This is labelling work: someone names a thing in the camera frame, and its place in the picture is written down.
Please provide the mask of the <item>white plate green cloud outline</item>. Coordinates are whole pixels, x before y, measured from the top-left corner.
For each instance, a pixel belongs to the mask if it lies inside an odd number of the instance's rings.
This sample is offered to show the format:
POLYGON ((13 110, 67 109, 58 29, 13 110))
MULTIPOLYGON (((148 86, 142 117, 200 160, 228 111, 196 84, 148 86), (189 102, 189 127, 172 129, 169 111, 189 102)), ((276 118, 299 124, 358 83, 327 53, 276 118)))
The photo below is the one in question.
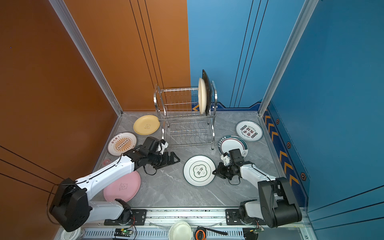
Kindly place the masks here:
POLYGON ((210 158, 198 155, 187 160, 184 164, 183 175, 190 185, 204 187, 214 180, 213 171, 215 169, 215 163, 210 158))

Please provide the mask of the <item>chrome two-tier dish rack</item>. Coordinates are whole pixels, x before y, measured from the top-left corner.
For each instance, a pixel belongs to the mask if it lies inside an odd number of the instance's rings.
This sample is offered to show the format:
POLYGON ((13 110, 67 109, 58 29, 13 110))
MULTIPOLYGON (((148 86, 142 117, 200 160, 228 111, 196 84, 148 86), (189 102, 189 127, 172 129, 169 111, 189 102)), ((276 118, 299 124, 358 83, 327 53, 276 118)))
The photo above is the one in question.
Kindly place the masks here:
POLYGON ((155 87, 154 104, 161 124, 162 139, 170 147, 210 146, 215 149, 217 90, 209 80, 211 103, 200 113, 198 88, 161 89, 155 87))

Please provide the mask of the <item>cream round plate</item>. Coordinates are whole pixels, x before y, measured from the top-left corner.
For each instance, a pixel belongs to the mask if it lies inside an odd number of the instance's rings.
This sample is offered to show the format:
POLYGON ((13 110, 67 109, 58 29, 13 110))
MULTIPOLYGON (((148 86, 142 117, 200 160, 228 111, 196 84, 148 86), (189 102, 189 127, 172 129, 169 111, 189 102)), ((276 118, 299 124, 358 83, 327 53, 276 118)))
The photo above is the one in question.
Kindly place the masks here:
POLYGON ((207 107, 207 88, 206 88, 205 81, 202 78, 199 78, 198 100, 199 100, 200 114, 205 115, 205 111, 207 107))

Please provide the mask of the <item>black square floral plate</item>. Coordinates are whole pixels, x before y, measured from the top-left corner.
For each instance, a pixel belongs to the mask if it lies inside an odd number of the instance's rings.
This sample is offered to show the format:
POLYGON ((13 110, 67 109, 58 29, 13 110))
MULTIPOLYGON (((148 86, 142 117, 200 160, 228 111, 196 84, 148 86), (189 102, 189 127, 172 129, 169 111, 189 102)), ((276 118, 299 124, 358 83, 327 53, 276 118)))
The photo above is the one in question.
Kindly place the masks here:
POLYGON ((205 82, 206 90, 207 90, 207 104, 206 104, 205 115, 208 116, 210 114, 210 107, 212 102, 211 81, 205 70, 203 70, 202 77, 205 82))

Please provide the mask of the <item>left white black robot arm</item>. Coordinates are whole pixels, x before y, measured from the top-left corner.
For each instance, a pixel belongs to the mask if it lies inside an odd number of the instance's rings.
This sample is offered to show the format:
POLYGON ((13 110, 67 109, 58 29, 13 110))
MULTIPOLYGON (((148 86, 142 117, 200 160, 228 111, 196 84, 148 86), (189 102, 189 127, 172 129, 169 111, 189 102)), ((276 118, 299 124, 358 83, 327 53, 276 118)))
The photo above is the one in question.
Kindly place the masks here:
POLYGON ((57 188, 49 214, 67 232, 73 232, 85 223, 111 220, 120 225, 127 224, 133 217, 132 208, 122 199, 111 202, 94 202, 93 197, 121 177, 144 168, 155 170, 174 165, 180 158, 166 149, 168 143, 154 137, 147 137, 142 145, 123 153, 108 166, 79 178, 67 178, 57 188))

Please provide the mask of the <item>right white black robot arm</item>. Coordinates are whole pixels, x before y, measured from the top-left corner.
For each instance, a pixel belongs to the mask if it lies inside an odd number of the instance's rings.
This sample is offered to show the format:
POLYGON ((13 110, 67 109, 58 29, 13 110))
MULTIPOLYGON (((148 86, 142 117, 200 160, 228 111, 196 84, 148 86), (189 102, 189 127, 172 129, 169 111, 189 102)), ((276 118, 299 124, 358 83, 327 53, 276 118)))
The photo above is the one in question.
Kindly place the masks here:
POLYGON ((233 177, 246 180, 257 188, 259 199, 244 201, 239 206, 240 220, 250 225, 264 221, 270 228, 293 224, 302 220, 302 211, 289 181, 263 172, 250 161, 245 161, 239 149, 221 156, 213 174, 231 181, 233 177))

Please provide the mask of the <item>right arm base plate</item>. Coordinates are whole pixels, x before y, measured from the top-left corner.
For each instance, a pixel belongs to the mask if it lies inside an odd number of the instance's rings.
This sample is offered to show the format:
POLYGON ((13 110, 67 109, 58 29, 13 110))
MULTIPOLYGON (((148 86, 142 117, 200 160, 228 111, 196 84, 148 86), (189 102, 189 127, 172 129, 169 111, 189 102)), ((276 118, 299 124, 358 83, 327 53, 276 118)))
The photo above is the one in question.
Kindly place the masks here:
POLYGON ((246 217, 239 209, 226 209, 226 223, 228 226, 235 225, 266 225, 265 221, 259 218, 246 217))

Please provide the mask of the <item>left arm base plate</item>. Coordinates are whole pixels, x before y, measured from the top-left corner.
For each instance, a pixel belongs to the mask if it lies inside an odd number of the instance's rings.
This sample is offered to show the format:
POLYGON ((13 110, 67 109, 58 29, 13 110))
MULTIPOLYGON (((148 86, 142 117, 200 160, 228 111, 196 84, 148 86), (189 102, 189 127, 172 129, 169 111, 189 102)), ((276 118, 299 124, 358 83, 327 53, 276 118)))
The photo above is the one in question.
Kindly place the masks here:
POLYGON ((124 216, 120 216, 117 220, 105 220, 105 226, 143 226, 146 221, 147 210, 137 209, 131 210, 131 214, 127 217, 125 213, 124 216))

